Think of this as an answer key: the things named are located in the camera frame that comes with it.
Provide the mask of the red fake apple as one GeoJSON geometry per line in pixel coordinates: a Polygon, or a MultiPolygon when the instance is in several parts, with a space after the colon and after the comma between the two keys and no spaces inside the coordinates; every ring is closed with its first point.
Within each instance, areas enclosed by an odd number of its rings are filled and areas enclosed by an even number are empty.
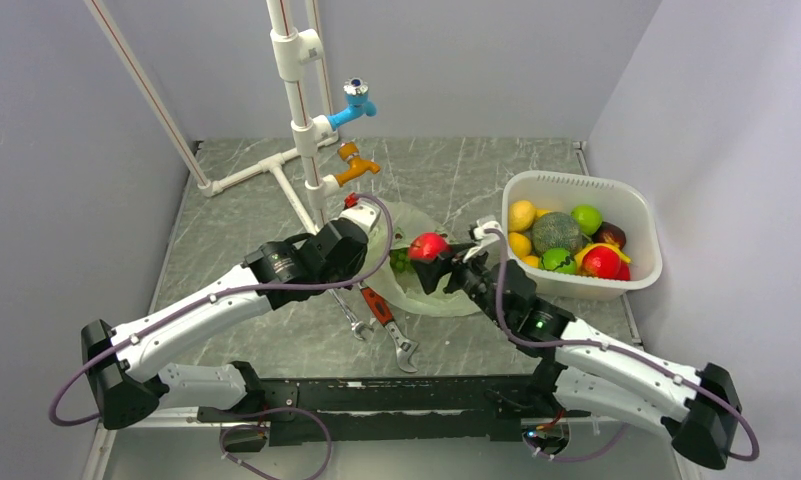
{"type": "Polygon", "coordinates": [[[407,249],[411,261],[431,261],[450,249],[445,237],[435,232],[426,232],[416,237],[407,249]]]}

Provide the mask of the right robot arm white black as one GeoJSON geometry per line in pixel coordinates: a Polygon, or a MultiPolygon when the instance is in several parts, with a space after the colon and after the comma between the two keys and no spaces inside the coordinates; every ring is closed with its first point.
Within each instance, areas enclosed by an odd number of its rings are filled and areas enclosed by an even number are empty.
{"type": "Polygon", "coordinates": [[[617,341],[536,293],[515,260],[492,269],[485,255],[446,249],[408,253],[427,294],[463,292],[524,354],[539,359],[527,388],[533,411],[613,417],[666,440],[684,458],[723,470],[742,422],[731,374],[708,363],[677,364],[617,341]]]}

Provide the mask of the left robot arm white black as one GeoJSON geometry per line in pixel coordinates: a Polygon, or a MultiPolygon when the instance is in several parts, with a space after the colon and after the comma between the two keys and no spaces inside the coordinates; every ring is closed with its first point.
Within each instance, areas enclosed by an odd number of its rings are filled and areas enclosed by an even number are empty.
{"type": "Polygon", "coordinates": [[[219,367],[179,365],[189,347],[242,321],[349,285],[368,252],[375,212],[352,209],[315,234],[267,242],[222,277],[144,318],[81,331],[86,378],[103,426],[117,430],[158,410],[213,408],[240,420],[266,408],[261,381],[244,361],[219,367]]]}

